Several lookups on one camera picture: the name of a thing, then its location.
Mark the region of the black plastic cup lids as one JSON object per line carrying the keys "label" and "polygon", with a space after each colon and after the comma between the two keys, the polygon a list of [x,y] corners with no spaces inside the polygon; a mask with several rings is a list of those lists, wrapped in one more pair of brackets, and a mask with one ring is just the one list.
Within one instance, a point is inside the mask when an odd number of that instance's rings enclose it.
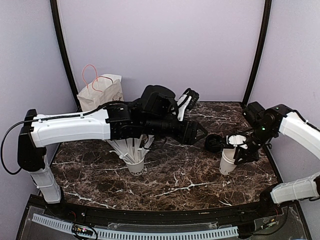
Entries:
{"label": "black plastic cup lids", "polygon": [[222,137],[217,134],[210,134],[204,142],[204,149],[211,153],[218,153],[223,149]]}

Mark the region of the white paper coffee cup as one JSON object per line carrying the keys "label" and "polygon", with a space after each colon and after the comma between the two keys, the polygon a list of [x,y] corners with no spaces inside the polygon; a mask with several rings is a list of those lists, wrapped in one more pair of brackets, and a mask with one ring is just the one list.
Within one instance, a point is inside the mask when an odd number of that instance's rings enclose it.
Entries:
{"label": "white paper coffee cup", "polygon": [[223,175],[229,175],[235,168],[236,165],[234,155],[236,149],[224,148],[221,155],[219,171]]}

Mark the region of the bundle of straws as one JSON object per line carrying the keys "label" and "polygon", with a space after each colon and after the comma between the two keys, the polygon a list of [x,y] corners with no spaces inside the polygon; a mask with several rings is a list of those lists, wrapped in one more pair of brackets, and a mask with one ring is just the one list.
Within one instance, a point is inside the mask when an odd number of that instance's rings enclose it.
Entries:
{"label": "bundle of straws", "polygon": [[137,164],[144,159],[154,142],[153,135],[142,134],[140,138],[106,140],[118,157],[126,163]]}

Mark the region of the paper cup holding straws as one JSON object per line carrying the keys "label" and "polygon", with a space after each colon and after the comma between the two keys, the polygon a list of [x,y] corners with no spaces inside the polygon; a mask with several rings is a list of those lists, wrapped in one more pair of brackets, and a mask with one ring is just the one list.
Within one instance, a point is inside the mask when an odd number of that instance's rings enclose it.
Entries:
{"label": "paper cup holding straws", "polygon": [[145,164],[145,159],[143,158],[141,161],[137,163],[129,163],[128,161],[125,161],[125,164],[130,172],[131,175],[133,176],[140,176],[144,172],[144,164]]}

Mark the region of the white paper takeout bag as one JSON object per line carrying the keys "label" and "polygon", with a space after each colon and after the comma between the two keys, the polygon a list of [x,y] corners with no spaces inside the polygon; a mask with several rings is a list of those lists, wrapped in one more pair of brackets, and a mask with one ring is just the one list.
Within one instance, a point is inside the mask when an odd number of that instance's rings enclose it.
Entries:
{"label": "white paper takeout bag", "polygon": [[[95,73],[95,78],[90,83],[85,80],[85,71],[88,67],[92,67]],[[85,87],[77,94],[77,99],[83,112],[92,111],[108,102],[124,100],[121,75],[98,75],[95,66],[87,64],[83,68],[81,76]]]}

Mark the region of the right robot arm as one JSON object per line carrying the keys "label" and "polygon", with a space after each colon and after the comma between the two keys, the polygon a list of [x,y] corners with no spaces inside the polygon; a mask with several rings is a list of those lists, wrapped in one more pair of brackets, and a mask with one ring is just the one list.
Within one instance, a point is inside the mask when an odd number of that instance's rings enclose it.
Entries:
{"label": "right robot arm", "polygon": [[[256,161],[258,150],[279,134],[296,141],[314,156],[320,156],[320,130],[297,110],[284,104],[265,109],[254,101],[245,107],[242,114],[251,125],[252,132],[236,133],[226,138],[226,143],[235,147],[235,165]],[[264,197],[255,205],[255,213],[260,217],[266,217],[273,211],[275,204],[304,199],[318,200],[320,174],[317,172],[305,178],[277,184]]]}

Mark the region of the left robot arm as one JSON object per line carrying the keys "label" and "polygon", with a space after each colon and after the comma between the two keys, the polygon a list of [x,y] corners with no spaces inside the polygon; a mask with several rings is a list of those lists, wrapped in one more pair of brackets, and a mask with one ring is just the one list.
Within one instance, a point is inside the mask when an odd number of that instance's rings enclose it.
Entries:
{"label": "left robot arm", "polygon": [[132,175],[142,174],[145,156],[156,136],[172,138],[183,145],[194,145],[207,130],[197,121],[179,114],[155,116],[129,109],[125,104],[101,106],[92,111],[62,115],[28,111],[18,136],[18,165],[27,171],[46,203],[60,218],[71,213],[46,156],[46,147],[82,140],[108,142],[125,162]]}

